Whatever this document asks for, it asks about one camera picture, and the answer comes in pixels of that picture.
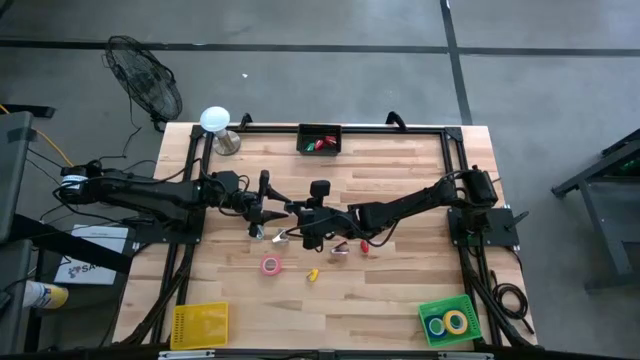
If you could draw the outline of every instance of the white lamp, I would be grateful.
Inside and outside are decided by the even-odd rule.
[[[220,155],[235,154],[240,149],[240,137],[233,131],[227,131],[231,116],[222,107],[213,106],[200,115],[200,126],[213,138],[213,149]]]

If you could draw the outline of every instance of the yellow tape roll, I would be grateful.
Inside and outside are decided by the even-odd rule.
[[[458,310],[447,311],[442,320],[444,321],[444,327],[453,335],[462,335],[469,327],[467,317]]]

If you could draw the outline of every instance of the pink tape roll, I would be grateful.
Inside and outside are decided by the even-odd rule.
[[[280,262],[280,256],[278,255],[265,255],[260,262],[260,270],[264,275],[273,276],[282,270],[282,264]]]

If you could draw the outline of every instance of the yellow object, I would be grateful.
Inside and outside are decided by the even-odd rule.
[[[318,279],[318,269],[313,269],[307,274],[307,280],[315,282]]]
[[[462,335],[469,327],[469,321],[467,317],[458,310],[450,310],[444,314],[444,327],[450,334]]]
[[[4,111],[5,113],[9,114],[9,110],[7,110],[6,107],[2,106],[2,104],[0,104],[0,109],[2,109],[2,111]],[[67,163],[67,165],[69,166],[73,166],[73,163],[71,162],[71,160],[69,160],[69,158],[67,157],[67,155],[65,155],[65,153],[60,150],[60,148],[58,147],[58,145],[56,145],[56,143],[53,142],[53,140],[51,140],[45,133],[43,133],[42,131],[35,129],[36,132],[38,133],[38,135],[42,136],[48,143],[49,145],[51,145],[51,147],[58,152],[58,154],[60,154],[60,156],[62,156],[62,158],[64,159],[64,162]]]
[[[171,350],[192,350],[227,345],[229,303],[180,305],[173,308]]]

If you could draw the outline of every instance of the yellow basket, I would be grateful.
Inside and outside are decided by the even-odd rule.
[[[180,305],[173,308],[171,350],[192,350],[227,345],[229,303]]]

